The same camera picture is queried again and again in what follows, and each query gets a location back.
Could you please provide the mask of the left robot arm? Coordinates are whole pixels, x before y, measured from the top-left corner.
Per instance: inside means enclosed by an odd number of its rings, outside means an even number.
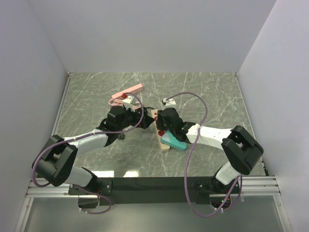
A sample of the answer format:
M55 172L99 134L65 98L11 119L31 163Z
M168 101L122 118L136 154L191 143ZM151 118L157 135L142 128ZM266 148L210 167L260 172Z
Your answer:
M69 178L78 154L109 146L119 134L134 128L147 129L154 121L145 108L132 111L113 106L107 117L91 132L69 138L51 136L32 164L32 179L38 174L57 187Z

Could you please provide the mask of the teal triangular power strip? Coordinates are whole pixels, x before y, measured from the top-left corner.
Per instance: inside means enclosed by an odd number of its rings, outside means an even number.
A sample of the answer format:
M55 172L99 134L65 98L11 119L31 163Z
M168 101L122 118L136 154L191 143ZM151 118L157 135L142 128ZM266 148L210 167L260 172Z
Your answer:
M180 151L185 151L187 148L187 145L185 142L181 142L177 140L176 137L174 137L172 133L169 131L166 131L162 135L161 142Z

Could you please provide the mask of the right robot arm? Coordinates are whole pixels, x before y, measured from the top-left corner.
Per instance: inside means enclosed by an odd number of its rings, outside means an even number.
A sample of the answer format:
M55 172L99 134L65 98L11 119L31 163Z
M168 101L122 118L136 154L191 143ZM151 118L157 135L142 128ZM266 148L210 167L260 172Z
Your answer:
M183 121L176 109L167 108L157 112L156 126L169 131L178 141L202 144L221 149L228 162L215 174L212 188L224 192L239 175L249 175L264 153L262 146L242 126L218 129Z

